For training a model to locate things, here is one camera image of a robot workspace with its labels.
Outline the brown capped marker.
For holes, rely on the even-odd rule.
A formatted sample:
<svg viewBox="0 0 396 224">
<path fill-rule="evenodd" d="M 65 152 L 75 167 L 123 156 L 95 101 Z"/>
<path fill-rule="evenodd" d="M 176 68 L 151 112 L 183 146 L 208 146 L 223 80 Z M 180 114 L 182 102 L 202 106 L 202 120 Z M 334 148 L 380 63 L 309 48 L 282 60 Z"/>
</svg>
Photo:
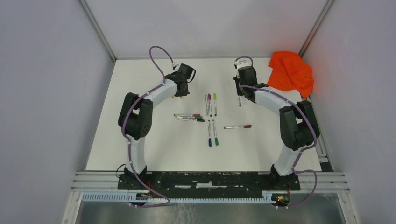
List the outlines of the brown capped marker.
<svg viewBox="0 0 396 224">
<path fill-rule="evenodd" d="M 225 126 L 223 129 L 251 128 L 252 125 Z"/>
</svg>

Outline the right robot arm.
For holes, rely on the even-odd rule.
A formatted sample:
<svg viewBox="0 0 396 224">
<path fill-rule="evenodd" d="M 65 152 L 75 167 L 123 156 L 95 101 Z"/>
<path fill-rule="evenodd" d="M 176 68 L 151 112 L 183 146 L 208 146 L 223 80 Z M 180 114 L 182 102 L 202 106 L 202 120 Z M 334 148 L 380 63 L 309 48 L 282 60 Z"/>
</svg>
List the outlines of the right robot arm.
<svg viewBox="0 0 396 224">
<path fill-rule="evenodd" d="M 302 153 L 314 148 L 320 136 L 312 104 L 307 100 L 293 101 L 268 85 L 258 83 L 256 70 L 251 65 L 236 65 L 235 69 L 237 94 L 279 117 L 283 148 L 271 167 L 269 183 L 273 189 L 282 190 L 288 185 L 288 177 L 295 172 Z"/>
</svg>

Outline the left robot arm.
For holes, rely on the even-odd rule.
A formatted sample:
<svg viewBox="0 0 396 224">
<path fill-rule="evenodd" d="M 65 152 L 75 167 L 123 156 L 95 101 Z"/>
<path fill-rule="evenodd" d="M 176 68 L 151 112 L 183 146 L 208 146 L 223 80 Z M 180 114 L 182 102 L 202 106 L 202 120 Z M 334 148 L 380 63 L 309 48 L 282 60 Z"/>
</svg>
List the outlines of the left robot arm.
<svg viewBox="0 0 396 224">
<path fill-rule="evenodd" d="M 172 96 L 189 95 L 188 83 L 195 78 L 195 75 L 196 70 L 191 66 L 178 64 L 175 71 L 164 76 L 153 89 L 141 95 L 130 92 L 125 96 L 118 125 L 127 141 L 127 169 L 134 172 L 128 183 L 135 190 L 141 190 L 147 184 L 147 178 L 141 172 L 147 167 L 144 146 L 145 138 L 152 127 L 153 110 Z"/>
</svg>

